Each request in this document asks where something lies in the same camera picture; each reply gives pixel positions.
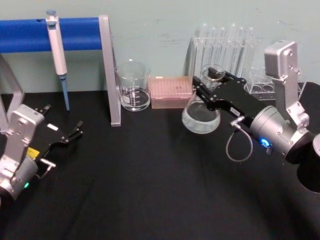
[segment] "blue bar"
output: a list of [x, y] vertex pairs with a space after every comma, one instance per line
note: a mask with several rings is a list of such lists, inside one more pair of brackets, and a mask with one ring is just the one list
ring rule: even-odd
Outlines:
[[[100, 50], [99, 19], [60, 18], [63, 48]], [[0, 53], [51, 51], [45, 19], [0, 20]]]

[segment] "erlenmeyer flask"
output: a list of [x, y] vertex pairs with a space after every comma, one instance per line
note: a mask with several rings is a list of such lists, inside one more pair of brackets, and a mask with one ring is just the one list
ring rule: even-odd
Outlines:
[[[214, 78], [208, 77], [208, 69], [214, 68], [216, 70]], [[201, 81], [210, 90], [214, 90], [219, 85], [218, 81], [225, 76], [226, 72], [220, 65], [206, 64], [201, 70]], [[193, 94], [192, 98], [182, 112], [182, 123], [191, 132], [196, 134], [208, 134], [216, 130], [220, 124], [220, 111], [210, 111], [206, 104], [197, 96]]]

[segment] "test tube rack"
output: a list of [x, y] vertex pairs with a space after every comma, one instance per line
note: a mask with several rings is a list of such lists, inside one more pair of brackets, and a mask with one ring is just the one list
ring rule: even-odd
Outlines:
[[201, 77], [201, 67], [218, 64], [237, 77], [249, 76], [255, 53], [255, 35], [252, 27], [244, 28], [232, 24], [208, 28], [206, 23], [191, 39], [188, 76]]
[[[300, 99], [306, 83], [306, 77], [300, 73], [298, 75], [298, 99]], [[252, 67], [249, 78], [246, 81], [244, 89], [261, 101], [276, 100], [275, 84], [272, 77], [266, 75], [265, 67]]]

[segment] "beaker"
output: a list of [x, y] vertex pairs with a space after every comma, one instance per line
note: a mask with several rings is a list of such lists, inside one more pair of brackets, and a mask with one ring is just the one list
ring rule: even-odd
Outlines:
[[148, 80], [150, 69], [142, 62], [129, 59], [115, 68], [120, 82], [120, 101], [123, 108], [137, 112], [146, 109], [150, 104]]
[[[208, 77], [208, 69], [216, 70], [214, 78]], [[209, 90], [214, 90], [219, 85], [219, 80], [225, 76], [224, 69], [217, 64], [206, 64], [201, 69], [201, 81]], [[196, 92], [188, 102], [182, 112], [182, 123], [184, 126], [196, 134], [208, 134], [216, 130], [220, 124], [220, 111], [210, 111], [204, 101], [197, 96]]]

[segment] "black table surface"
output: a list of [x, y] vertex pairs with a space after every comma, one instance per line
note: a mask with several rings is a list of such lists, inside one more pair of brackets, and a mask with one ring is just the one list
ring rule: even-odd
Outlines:
[[[320, 86], [308, 83], [301, 99], [315, 133], [319, 96]], [[25, 97], [32, 108], [51, 104], [46, 119], [62, 129], [82, 120], [84, 135], [52, 151], [57, 167], [0, 213], [2, 239], [320, 239], [320, 195], [301, 186], [297, 165], [257, 143], [249, 160], [227, 158], [227, 113], [216, 131], [197, 135], [183, 126], [182, 109], [122, 109], [122, 126], [111, 127], [106, 92], [69, 99], [67, 114], [62, 93]], [[231, 150], [243, 157], [248, 141], [237, 135]]]

